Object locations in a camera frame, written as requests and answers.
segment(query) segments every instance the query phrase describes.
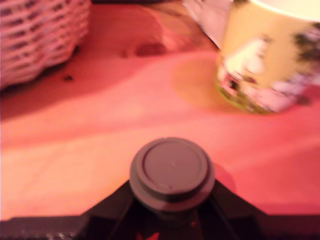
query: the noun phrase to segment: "wicker basket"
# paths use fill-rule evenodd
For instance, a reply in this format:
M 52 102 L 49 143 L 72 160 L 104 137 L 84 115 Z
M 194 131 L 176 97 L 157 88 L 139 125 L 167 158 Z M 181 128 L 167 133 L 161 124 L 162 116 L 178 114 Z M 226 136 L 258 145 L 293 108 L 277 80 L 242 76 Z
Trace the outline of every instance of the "wicker basket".
M 0 88 L 67 61 L 88 32 L 90 0 L 0 0 Z

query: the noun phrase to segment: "wooden surface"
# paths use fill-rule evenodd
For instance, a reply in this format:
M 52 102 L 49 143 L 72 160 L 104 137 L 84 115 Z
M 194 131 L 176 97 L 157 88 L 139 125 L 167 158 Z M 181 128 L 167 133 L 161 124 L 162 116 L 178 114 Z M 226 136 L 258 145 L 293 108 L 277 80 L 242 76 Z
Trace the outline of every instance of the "wooden surface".
M 169 52 L 135 56 L 152 41 Z M 281 114 L 240 112 L 214 88 L 217 54 L 180 3 L 94 5 L 69 63 L 2 93 L 2 219 L 83 213 L 167 136 L 202 146 L 217 179 L 266 213 L 320 214 L 319 89 Z

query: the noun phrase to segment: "round cap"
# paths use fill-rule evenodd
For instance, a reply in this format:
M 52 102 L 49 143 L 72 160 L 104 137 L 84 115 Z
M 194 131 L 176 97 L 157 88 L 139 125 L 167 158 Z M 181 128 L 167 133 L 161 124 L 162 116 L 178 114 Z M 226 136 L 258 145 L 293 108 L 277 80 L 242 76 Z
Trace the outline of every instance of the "round cap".
M 179 212 L 207 199 L 215 183 L 214 167 L 205 151 L 177 137 L 154 140 L 135 155 L 130 185 L 148 207 Z

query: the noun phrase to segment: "black plastic object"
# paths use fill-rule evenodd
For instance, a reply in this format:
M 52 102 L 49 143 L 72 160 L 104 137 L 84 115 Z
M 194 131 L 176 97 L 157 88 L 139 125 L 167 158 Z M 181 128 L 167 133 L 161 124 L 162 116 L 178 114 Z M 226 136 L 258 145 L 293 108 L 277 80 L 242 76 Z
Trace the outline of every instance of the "black plastic object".
M 220 205 L 234 212 L 235 208 L 246 209 L 262 214 L 243 199 L 229 192 L 222 184 L 215 181 L 214 188 L 208 200 L 194 211 L 188 224 L 180 228 L 168 227 L 152 211 L 135 200 L 129 181 L 122 185 L 112 195 L 89 209 L 82 216 L 75 217 L 39 217 L 15 218 L 1 222 L 1 237 L 3 240 L 57 240 L 59 232 L 68 229 L 67 222 L 75 219 L 78 227 L 72 228 L 78 232 L 74 238 L 64 233 L 64 239 L 76 240 L 265 240 L 254 218 L 233 217 L 227 219 Z
M 129 182 L 136 198 L 159 217 L 183 221 L 208 198 L 215 171 L 197 144 L 168 137 L 148 143 L 135 155 Z

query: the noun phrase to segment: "mug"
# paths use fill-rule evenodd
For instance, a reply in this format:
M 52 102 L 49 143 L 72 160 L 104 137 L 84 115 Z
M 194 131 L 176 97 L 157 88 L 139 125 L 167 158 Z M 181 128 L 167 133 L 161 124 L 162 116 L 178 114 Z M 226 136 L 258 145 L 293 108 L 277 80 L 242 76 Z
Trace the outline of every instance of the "mug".
M 319 81 L 319 0 L 234 0 L 217 60 L 218 91 L 252 113 L 281 112 Z

